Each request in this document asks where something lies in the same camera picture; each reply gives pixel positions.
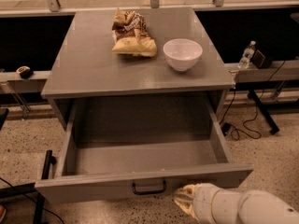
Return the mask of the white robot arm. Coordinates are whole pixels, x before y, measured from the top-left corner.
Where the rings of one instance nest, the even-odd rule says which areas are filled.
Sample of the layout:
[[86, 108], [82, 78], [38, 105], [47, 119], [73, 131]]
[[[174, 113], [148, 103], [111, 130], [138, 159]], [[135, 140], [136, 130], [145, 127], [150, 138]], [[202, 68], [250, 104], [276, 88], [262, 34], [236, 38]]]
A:
[[175, 203], [200, 224], [299, 224], [299, 213], [277, 196], [261, 190], [244, 193], [213, 184], [176, 190]]

